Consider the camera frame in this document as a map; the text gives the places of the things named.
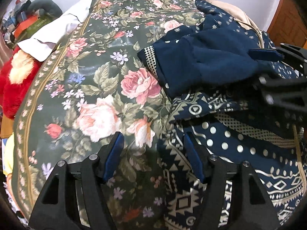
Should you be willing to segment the navy patterned hooded garment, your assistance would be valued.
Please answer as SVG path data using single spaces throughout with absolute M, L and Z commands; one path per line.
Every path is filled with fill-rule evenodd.
M 306 127 L 273 113 L 259 77 L 294 78 L 254 60 L 273 49 L 265 32 L 209 0 L 205 19 L 178 26 L 138 57 L 171 100 L 159 141 L 166 229 L 306 229 Z

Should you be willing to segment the brown wooden door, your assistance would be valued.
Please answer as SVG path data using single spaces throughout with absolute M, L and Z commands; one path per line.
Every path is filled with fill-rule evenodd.
M 275 46 L 281 43 L 298 47 L 306 45 L 306 26 L 293 0 L 280 0 L 267 31 Z

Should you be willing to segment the green floral bedspread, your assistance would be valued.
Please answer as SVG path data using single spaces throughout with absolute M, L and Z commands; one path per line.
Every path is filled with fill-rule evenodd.
M 59 160 L 76 163 L 120 131 L 124 150 L 103 187 L 118 229 L 164 229 L 157 143 L 171 102 L 137 57 L 196 25 L 195 0 L 89 0 L 87 18 L 42 64 L 15 117 L 12 196 L 28 220 Z

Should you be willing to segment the red plush toy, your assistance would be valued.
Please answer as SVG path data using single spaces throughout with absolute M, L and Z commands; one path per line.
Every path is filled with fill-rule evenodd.
M 12 57 L 2 67 L 1 108 L 7 118 L 15 118 L 41 66 L 42 62 L 39 62 L 17 46 Z

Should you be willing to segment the white pillow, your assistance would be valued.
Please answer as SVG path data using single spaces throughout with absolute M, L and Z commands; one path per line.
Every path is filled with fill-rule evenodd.
M 85 21 L 92 1 L 78 1 L 59 18 L 40 28 L 29 39 L 20 41 L 18 47 L 39 62 L 45 61 L 59 41 Z

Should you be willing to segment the orange box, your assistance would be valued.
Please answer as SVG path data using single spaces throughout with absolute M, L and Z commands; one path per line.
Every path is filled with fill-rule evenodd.
M 38 20 L 37 16 L 31 16 L 28 19 L 26 19 L 25 21 L 19 23 L 19 25 L 17 26 L 17 28 L 14 31 L 14 37 L 18 38 L 18 36 L 25 30 L 27 29 L 29 26 L 31 26 L 32 24 L 34 24 L 36 21 Z

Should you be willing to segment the grey plush toy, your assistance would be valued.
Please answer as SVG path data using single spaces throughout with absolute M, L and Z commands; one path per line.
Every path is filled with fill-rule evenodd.
M 26 10 L 26 15 L 36 15 L 42 17 L 44 15 L 52 18 L 59 18 L 62 15 L 61 8 L 53 2 L 53 0 L 34 0 Z

